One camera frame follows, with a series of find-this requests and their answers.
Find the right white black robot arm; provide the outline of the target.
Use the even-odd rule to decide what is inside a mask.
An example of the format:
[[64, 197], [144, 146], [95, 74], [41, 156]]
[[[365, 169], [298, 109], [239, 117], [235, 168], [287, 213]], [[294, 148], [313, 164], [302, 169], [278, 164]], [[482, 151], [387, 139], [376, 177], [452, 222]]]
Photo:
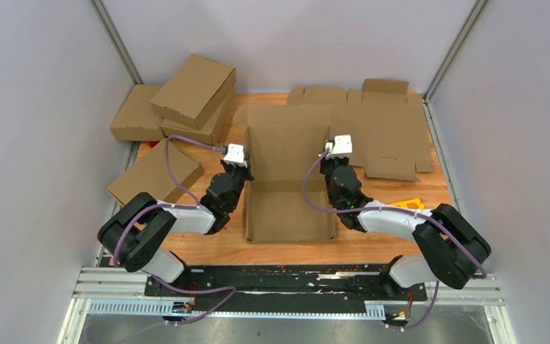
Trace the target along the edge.
[[348, 229], [385, 233], [415, 242], [414, 256], [394, 258], [383, 270], [380, 289], [398, 299], [409, 287], [442, 282], [461, 290], [491, 255], [490, 244], [450, 204], [435, 209], [405, 209], [376, 201], [346, 158], [326, 158], [319, 164], [331, 211]]

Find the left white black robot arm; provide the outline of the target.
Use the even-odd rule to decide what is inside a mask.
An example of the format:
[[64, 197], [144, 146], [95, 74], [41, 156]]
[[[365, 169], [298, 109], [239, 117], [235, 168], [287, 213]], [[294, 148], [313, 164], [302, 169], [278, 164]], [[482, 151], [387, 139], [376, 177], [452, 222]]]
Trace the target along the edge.
[[247, 181], [252, 181], [250, 153], [230, 144], [197, 205], [171, 204], [140, 192], [98, 231], [98, 241], [128, 272], [142, 271], [163, 281], [174, 296], [190, 289], [188, 265], [161, 247], [169, 234], [218, 233], [236, 210]]

